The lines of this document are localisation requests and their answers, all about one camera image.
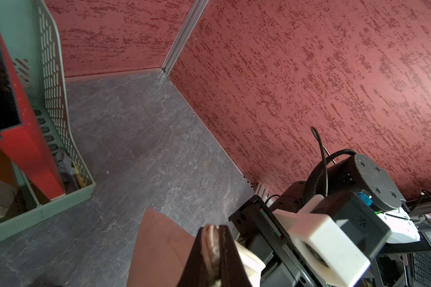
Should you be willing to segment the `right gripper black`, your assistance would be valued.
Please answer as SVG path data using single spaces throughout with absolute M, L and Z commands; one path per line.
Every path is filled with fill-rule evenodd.
M 327 284 L 308 266 L 289 235 L 257 194 L 228 220 L 238 231 L 237 242 L 266 265 L 261 287 L 325 287 Z

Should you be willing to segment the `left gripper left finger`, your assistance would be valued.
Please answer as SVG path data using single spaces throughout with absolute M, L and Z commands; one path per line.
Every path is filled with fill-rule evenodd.
M 208 226 L 198 230 L 189 258 L 177 284 L 178 287 L 208 287 L 210 284 L 208 270 L 203 256 L 203 245 Z

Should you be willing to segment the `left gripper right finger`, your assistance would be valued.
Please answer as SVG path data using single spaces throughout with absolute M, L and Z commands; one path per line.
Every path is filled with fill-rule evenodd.
M 219 226 L 221 287 L 251 287 L 228 226 Z

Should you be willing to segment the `beige cloth drawstring bag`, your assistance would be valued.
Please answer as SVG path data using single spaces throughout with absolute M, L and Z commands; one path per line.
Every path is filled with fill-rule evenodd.
M 165 215 L 148 208 L 138 231 L 127 285 L 177 287 L 196 236 Z M 260 286 L 261 272 L 266 265 L 236 241 L 235 246 L 251 286 Z

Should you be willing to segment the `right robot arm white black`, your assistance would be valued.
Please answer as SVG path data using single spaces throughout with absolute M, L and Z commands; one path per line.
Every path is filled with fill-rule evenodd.
M 340 155 L 280 196 L 256 192 L 230 216 L 264 265 L 255 286 L 354 287 L 386 244 L 420 240 L 390 175 L 363 154 Z

